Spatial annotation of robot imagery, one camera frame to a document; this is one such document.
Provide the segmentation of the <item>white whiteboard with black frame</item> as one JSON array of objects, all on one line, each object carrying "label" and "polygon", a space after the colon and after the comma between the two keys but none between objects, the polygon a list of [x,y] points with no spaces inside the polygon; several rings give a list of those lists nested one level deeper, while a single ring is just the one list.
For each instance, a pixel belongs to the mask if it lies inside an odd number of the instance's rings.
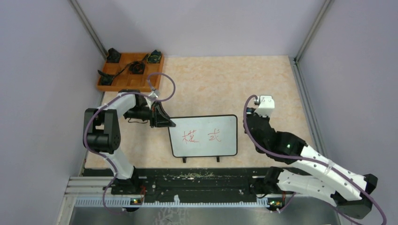
[{"label": "white whiteboard with black frame", "polygon": [[233,114],[173,117],[168,128],[172,155],[187,158],[232,157],[238,152],[237,116]]}]

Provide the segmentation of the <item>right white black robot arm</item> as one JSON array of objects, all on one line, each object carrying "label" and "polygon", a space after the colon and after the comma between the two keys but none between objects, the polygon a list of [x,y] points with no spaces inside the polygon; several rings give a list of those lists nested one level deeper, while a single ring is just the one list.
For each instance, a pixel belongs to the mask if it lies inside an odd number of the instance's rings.
[{"label": "right white black robot arm", "polygon": [[276,168],[264,180],[268,192],[282,190],[309,195],[355,219],[363,219],[370,213],[376,205],[370,196],[377,186],[376,176],[356,174],[335,164],[298,136],[275,131],[269,121],[268,116],[254,111],[244,115],[245,133],[254,143],[256,151],[308,175],[295,175]]}]

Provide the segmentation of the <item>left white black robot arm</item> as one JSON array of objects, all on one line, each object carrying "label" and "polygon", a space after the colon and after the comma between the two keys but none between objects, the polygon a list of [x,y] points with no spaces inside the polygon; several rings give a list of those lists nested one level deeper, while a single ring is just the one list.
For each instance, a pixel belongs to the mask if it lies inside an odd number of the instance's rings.
[{"label": "left white black robot arm", "polygon": [[98,108],[84,112],[83,145],[89,152],[102,157],[114,174],[110,184],[112,191],[135,194],[141,182],[135,166],[126,158],[121,149],[119,119],[147,121],[152,128],[174,128],[176,124],[157,99],[158,91],[149,95],[139,90],[122,90],[114,99]]}]

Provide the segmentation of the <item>orange wooden divided tray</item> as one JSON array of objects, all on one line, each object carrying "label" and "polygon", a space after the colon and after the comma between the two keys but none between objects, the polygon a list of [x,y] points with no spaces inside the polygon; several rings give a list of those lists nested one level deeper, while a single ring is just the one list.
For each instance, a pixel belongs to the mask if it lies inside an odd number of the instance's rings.
[{"label": "orange wooden divided tray", "polygon": [[150,92],[159,88],[164,55],[160,51],[149,53],[113,54],[98,70],[96,87],[100,91],[119,92],[124,89]]}]

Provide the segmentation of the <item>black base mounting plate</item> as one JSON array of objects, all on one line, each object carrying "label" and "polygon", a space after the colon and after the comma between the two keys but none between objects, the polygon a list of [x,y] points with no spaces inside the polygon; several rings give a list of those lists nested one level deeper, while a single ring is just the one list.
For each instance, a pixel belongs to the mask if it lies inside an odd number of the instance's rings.
[{"label": "black base mounting plate", "polygon": [[145,203],[253,203],[257,196],[280,195],[282,190],[265,181],[268,167],[259,168],[136,168],[140,188],[134,193]]}]

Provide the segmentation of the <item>aluminium rail frame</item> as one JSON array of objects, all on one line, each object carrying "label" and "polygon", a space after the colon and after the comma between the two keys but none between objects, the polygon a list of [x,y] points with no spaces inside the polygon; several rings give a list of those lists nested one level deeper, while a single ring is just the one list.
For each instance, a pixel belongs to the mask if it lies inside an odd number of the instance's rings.
[{"label": "aluminium rail frame", "polygon": [[266,208],[279,211],[290,203],[290,193],[266,190],[260,180],[245,176],[163,176],[139,178],[138,189],[112,184],[110,177],[75,177],[66,197],[75,206],[121,208]]}]

